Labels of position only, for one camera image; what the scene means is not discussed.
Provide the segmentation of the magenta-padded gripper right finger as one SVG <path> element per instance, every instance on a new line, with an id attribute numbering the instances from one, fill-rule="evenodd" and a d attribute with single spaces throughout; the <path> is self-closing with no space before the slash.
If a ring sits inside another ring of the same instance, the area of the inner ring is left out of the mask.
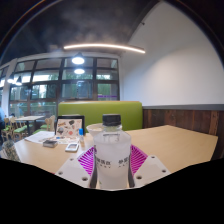
<path id="1" fill-rule="evenodd" d="M 130 188 L 140 188 L 170 174 L 155 155 L 147 155 L 137 146 L 131 146 L 128 183 Z"/>

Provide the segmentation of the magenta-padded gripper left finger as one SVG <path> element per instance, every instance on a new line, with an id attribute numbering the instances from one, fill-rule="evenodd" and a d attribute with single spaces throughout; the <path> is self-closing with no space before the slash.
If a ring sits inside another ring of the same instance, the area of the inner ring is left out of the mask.
<path id="1" fill-rule="evenodd" d="M 77 158 L 69 158 L 55 175 L 84 188 L 95 188 L 97 172 L 94 166 L 94 147 L 90 147 Z"/>

